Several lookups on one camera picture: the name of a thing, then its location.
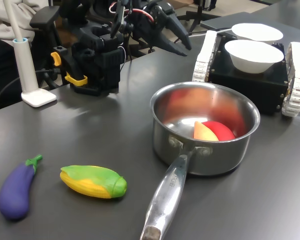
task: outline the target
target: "white lamp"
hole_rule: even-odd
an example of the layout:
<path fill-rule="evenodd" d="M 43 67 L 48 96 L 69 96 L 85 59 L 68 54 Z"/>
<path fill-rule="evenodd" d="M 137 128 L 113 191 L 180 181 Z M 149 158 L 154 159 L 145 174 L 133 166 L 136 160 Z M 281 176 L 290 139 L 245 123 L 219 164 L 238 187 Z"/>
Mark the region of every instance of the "white lamp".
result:
<path fill-rule="evenodd" d="M 39 88 L 28 39 L 21 35 L 10 0 L 3 0 L 3 3 L 16 37 L 13 48 L 22 87 L 22 100 L 35 108 L 55 101 L 56 95 Z"/>

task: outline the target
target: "yellow corn cob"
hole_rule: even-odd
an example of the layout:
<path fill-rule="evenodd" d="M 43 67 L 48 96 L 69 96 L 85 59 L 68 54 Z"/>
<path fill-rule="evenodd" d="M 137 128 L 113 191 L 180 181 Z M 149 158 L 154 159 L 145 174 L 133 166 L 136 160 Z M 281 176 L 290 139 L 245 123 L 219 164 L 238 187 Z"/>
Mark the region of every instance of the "yellow corn cob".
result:
<path fill-rule="evenodd" d="M 60 178 L 69 188 L 90 197 L 119 198 L 127 190 L 127 182 L 122 176 L 100 166 L 65 166 L 61 168 Z"/>
<path fill-rule="evenodd" d="M 64 171 L 60 173 L 60 178 L 69 188 L 80 194 L 103 199 L 111 198 L 103 186 L 94 184 L 90 179 L 73 180 Z"/>

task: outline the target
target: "table surface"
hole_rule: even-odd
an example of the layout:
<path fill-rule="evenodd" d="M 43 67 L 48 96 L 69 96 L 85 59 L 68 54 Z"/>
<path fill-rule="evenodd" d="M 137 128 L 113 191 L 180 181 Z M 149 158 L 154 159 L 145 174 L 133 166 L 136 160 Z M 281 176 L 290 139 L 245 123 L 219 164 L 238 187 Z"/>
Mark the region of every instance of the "table surface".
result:
<path fill-rule="evenodd" d="M 300 0 L 281 0 L 254 14 L 300 29 Z"/>
<path fill-rule="evenodd" d="M 0 110 L 0 188 L 22 161 L 43 155 L 19 222 L 0 214 L 0 240 L 138 240 L 167 166 L 152 150 L 149 101 L 160 88 L 192 78 L 203 38 L 188 57 L 158 50 L 126 63 L 118 94 L 81 95 L 68 86 L 57 103 Z M 59 177 L 69 165 L 110 168 L 128 183 L 121 199 L 80 195 Z M 300 115 L 261 117 L 232 174 L 188 176 L 166 240 L 300 240 Z"/>

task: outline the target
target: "saucepan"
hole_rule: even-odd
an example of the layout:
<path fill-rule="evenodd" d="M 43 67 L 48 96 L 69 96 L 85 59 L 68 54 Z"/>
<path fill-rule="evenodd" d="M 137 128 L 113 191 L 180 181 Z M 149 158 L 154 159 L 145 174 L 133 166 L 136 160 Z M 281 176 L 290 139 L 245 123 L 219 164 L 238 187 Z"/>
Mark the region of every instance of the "saucepan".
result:
<path fill-rule="evenodd" d="M 201 82 L 168 85 L 153 95 L 150 106 L 153 149 L 170 166 L 150 202 L 140 240 L 161 240 L 176 213 L 187 173 L 217 176 L 234 171 L 259 126 L 260 113 L 241 93 Z M 195 121 L 220 122 L 236 138 L 194 139 Z"/>

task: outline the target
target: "red wire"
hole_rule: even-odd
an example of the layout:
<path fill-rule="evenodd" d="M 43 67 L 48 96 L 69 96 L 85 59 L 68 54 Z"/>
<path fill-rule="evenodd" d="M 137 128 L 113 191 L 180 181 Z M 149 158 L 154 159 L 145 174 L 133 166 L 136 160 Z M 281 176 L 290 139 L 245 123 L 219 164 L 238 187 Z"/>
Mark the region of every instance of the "red wire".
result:
<path fill-rule="evenodd" d="M 111 5 L 110 5 L 110 7 L 109 7 L 109 11 L 110 11 L 110 13 L 114 13 L 111 9 L 113 8 L 113 6 L 116 4 L 117 2 L 113 2 L 113 3 L 111 3 Z M 130 10 L 129 9 L 126 9 L 126 10 L 124 10 L 124 12 L 125 13 L 128 13 Z M 137 9 L 137 8 L 133 8 L 132 9 L 132 12 L 135 12 L 135 13 L 141 13 L 141 14 L 144 14 L 144 15 L 146 15 L 149 19 L 150 19 L 150 21 L 151 22 L 155 22 L 155 20 L 154 20 L 154 18 L 149 14 L 149 13 L 147 13 L 146 11 L 144 11 L 144 10 L 141 10 L 141 9 Z"/>

